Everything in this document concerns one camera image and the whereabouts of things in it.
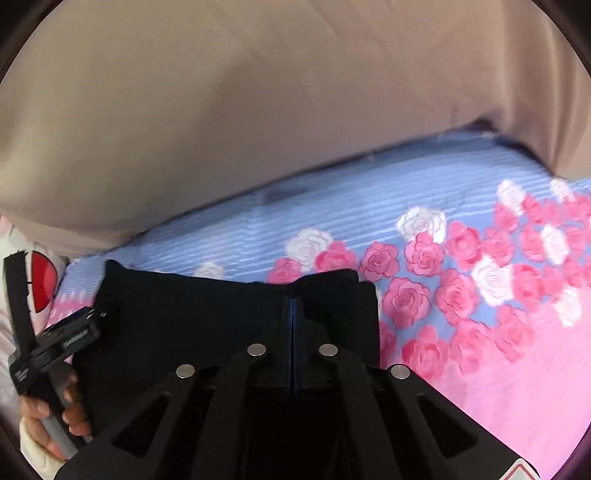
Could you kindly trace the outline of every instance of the white sleeve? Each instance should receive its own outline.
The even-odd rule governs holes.
[[[43,478],[43,480],[53,480],[57,471],[65,463],[58,460],[47,450],[41,447],[29,435],[25,427],[24,420],[21,419],[19,428],[21,434],[21,452],[35,471]]]

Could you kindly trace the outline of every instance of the silver screw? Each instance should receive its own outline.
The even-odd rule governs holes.
[[[246,351],[250,356],[263,356],[267,352],[267,347],[262,343],[253,343]]]
[[[339,353],[339,349],[337,348],[337,346],[333,345],[332,343],[325,343],[324,345],[320,345],[318,351],[322,356],[335,356],[337,353]]]
[[[390,369],[390,375],[398,380],[404,380],[410,377],[410,369],[406,365],[396,364]]]
[[[190,378],[195,374],[195,367],[193,365],[184,364],[177,368],[177,377]]]

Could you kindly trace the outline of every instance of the gray handle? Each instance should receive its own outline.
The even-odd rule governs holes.
[[[64,409],[72,405],[66,401],[62,394],[69,384],[71,371],[72,367],[69,364],[62,363],[48,373],[53,389]],[[57,443],[62,453],[66,456],[66,459],[69,460],[78,453],[79,448],[72,441],[70,434],[66,431],[67,426],[61,419],[51,415],[46,419],[42,419],[41,424],[45,427],[49,436]]]

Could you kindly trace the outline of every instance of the triangular cutout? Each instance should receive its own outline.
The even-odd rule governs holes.
[[[113,441],[113,445],[131,453],[137,458],[143,458],[152,445],[158,426],[164,417],[170,398],[161,395],[146,408],[131,424]]]
[[[476,439],[454,422],[427,397],[417,398],[418,406],[429,425],[441,454],[451,458],[476,444]]]

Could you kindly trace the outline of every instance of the beige blanket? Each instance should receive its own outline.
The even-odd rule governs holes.
[[[591,80],[531,0],[67,0],[0,85],[0,213],[65,254],[478,118],[591,174]]]

